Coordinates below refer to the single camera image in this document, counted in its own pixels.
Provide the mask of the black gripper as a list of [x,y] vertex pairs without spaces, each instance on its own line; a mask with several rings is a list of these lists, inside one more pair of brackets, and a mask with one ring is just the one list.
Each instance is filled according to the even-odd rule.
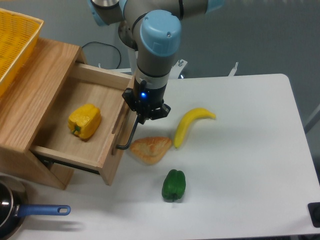
[[126,88],[122,97],[143,125],[147,120],[166,118],[170,113],[171,107],[164,103],[165,90],[166,85],[150,88],[147,81],[138,82],[135,79],[133,88]]

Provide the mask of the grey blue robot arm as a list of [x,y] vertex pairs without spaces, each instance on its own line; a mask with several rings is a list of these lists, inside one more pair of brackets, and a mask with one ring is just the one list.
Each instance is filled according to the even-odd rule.
[[169,74],[181,43],[181,21],[222,7],[222,0],[90,0],[88,5],[99,26],[126,22],[136,44],[133,88],[122,97],[136,112],[137,121],[168,116],[164,103]]

